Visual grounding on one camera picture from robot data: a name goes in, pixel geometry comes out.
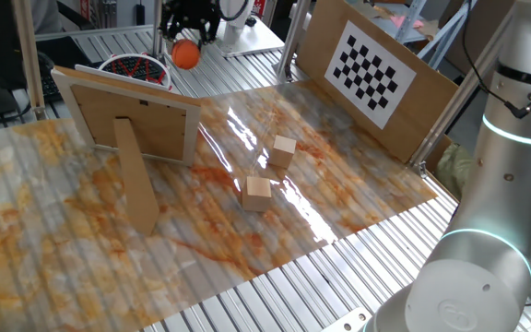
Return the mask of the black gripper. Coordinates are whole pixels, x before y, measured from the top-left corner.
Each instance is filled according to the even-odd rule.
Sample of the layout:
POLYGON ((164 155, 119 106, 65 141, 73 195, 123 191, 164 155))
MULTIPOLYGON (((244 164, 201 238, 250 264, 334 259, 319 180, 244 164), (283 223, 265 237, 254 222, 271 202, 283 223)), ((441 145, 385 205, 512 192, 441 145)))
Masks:
POLYGON ((167 42, 175 42, 177 35, 183 30, 181 17, 198 18, 200 45, 213 43, 216 40, 220 16, 217 5, 211 0, 167 0, 161 14, 159 31, 167 42))

